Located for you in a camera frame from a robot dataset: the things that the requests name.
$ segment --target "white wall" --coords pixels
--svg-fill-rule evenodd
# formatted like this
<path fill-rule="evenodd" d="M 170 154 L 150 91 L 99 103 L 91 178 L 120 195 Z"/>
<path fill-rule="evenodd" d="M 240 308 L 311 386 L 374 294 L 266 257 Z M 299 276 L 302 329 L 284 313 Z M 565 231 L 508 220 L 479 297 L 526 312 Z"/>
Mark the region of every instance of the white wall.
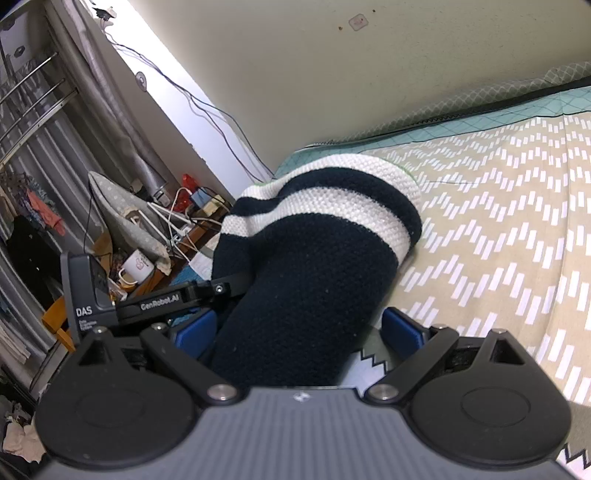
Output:
<path fill-rule="evenodd" d="M 150 30 L 145 21 L 131 7 L 129 2 L 118 0 L 114 4 L 117 17 L 112 20 L 113 25 L 106 27 L 105 31 L 117 43 L 131 47 L 148 57 L 167 76 L 191 91 L 196 97 L 207 103 L 212 103 L 181 64 Z M 232 155 L 223 137 L 209 118 L 195 107 L 192 110 L 187 98 L 181 92 L 154 69 L 138 59 L 135 54 L 121 48 L 117 50 L 134 74 L 139 71 L 145 74 L 148 93 L 175 124 L 183 137 L 193 146 L 199 156 L 204 159 L 208 168 L 223 183 L 226 189 L 234 197 L 238 197 L 246 187 L 253 183 L 253 179 L 248 176 Z M 268 180 L 270 175 L 236 136 L 224 117 L 213 109 L 207 108 L 207 110 L 210 111 L 213 119 L 226 135 L 234 152 L 248 170 L 257 178 Z"/>
<path fill-rule="evenodd" d="M 130 3 L 273 168 L 458 90 L 591 60 L 586 0 Z"/>

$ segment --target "clothing rack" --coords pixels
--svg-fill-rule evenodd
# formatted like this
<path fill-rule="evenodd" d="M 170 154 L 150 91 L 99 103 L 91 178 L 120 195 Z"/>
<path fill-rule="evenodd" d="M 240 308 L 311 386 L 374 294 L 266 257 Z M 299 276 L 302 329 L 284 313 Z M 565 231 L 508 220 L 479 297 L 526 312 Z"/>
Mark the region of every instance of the clothing rack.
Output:
<path fill-rule="evenodd" d="M 30 71 L 27 75 L 25 75 L 22 80 L 20 80 L 15 86 L 13 86 L 10 91 L 0 99 L 0 105 L 10 97 L 14 92 L 18 90 L 18 88 L 26 82 L 31 76 L 35 73 L 39 72 L 45 65 L 49 64 L 52 60 L 57 57 L 58 53 L 55 52 L 49 56 L 49 58 L 45 59 L 41 62 L 37 67 L 35 67 L 32 71 Z M 35 110 L 35 108 L 50 94 L 55 92 L 61 85 L 66 82 L 65 78 L 59 80 L 55 85 L 51 85 L 40 98 L 38 98 L 15 122 L 0 136 L 0 142 L 2 142 L 8 134 L 14 130 L 20 121 L 22 121 L 27 115 Z M 10 147 L 8 152 L 2 157 L 0 160 L 0 171 L 4 170 L 8 162 L 12 159 L 12 157 L 17 153 L 17 151 L 25 144 L 27 141 L 41 128 L 43 127 L 57 112 L 59 112 L 64 106 L 66 106 L 76 95 L 78 91 L 73 88 L 70 93 L 66 96 L 62 97 L 61 99 L 57 100 L 48 110 L 43 112 L 39 118 L 25 131 L 19 140 L 17 140 L 14 145 Z"/>

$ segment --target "bed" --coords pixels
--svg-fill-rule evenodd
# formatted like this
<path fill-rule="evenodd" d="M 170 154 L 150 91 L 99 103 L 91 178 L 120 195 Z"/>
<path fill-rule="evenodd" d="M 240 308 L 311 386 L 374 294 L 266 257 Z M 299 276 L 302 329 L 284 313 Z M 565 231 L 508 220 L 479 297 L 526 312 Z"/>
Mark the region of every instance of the bed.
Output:
<path fill-rule="evenodd" d="M 306 148 L 277 176 L 336 153 L 392 161 L 422 189 L 422 239 L 388 304 L 466 336 L 508 329 L 571 402 L 573 430 L 561 459 L 591 478 L 591 87 Z M 364 378 L 369 385 L 391 367 L 379 320 L 374 329 L 344 384 Z"/>

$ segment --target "white mug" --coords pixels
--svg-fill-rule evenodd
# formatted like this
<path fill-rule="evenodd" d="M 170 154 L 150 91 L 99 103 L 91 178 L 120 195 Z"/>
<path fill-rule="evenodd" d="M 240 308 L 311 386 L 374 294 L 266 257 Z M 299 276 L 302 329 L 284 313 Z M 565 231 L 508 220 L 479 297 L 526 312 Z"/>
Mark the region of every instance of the white mug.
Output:
<path fill-rule="evenodd" d="M 154 271 L 154 264 L 139 250 L 133 252 L 119 270 L 119 279 L 124 285 L 137 285 L 145 281 Z M 126 281 L 123 275 L 128 274 L 134 279 L 133 283 Z"/>

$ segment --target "metal bar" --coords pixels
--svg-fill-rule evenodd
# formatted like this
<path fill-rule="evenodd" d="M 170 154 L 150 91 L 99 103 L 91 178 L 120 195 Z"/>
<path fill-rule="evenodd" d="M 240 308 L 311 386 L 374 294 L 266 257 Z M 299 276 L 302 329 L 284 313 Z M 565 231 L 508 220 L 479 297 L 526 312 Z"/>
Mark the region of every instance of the metal bar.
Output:
<path fill-rule="evenodd" d="M 51 62 L 56 57 L 57 57 L 57 52 L 53 53 L 47 60 L 44 60 L 37 67 L 35 67 L 34 69 L 32 69 L 32 71 L 30 71 L 29 73 L 27 73 L 27 75 L 25 75 L 25 77 L 20 82 L 18 82 L 14 87 L 12 87 L 10 89 L 10 91 L 6 95 L 4 95 L 2 98 L 0 98 L 0 105 L 3 103 L 4 100 L 6 100 L 8 97 L 10 97 L 10 95 L 17 88 L 19 88 L 26 80 L 28 80 L 35 72 L 39 71 L 44 65 L 48 64 L 49 62 Z"/>
<path fill-rule="evenodd" d="M 64 106 L 72 100 L 78 92 L 73 90 L 68 95 L 66 95 L 63 99 L 58 101 L 54 106 L 52 106 L 47 112 L 39 117 L 39 120 L 32 125 L 29 130 L 23 133 L 21 139 L 10 149 L 10 151 L 4 156 L 2 160 L 0 160 L 0 171 L 4 169 L 6 164 L 10 161 L 10 159 L 14 156 L 14 154 L 21 148 L 27 141 L 39 130 L 43 125 L 45 125 L 57 112 L 59 112 Z"/>
<path fill-rule="evenodd" d="M 53 87 L 51 87 L 48 91 L 46 91 L 39 100 L 37 100 L 34 104 L 32 104 L 25 113 L 23 113 L 8 129 L 2 134 L 0 137 L 0 142 L 4 140 L 8 134 L 12 131 L 14 127 L 18 125 L 18 123 L 23 120 L 29 113 L 33 111 L 33 109 L 39 105 L 51 92 L 53 92 L 56 88 L 58 88 L 62 83 L 64 83 L 66 79 L 61 79 L 58 83 L 56 83 Z"/>

